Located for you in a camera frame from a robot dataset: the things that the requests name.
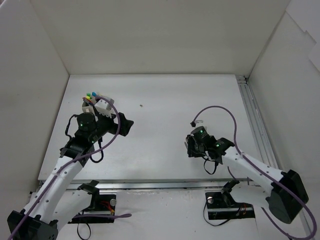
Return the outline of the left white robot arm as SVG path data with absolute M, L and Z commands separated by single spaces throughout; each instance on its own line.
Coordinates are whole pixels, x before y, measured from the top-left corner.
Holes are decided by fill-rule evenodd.
M 97 151 L 105 134 L 127 136 L 134 121 L 121 112 L 111 117 L 84 112 L 73 115 L 78 129 L 61 148 L 60 156 L 40 190 L 21 211 L 7 218 L 10 240 L 55 240 L 60 230 L 82 210 L 94 210 L 100 204 L 97 181 L 81 184 L 68 202 L 62 201 L 68 186 Z

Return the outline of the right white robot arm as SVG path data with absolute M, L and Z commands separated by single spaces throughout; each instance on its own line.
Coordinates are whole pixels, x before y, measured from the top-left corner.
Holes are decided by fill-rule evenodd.
M 241 171 L 257 186 L 241 185 L 238 180 L 227 182 L 221 191 L 221 200 L 227 206 L 246 203 L 267 208 L 279 221 L 291 224 L 309 201 L 300 175 L 273 168 L 255 159 L 226 139 L 216 139 L 203 126 L 186 136 L 188 157 L 205 157 L 211 162 Z

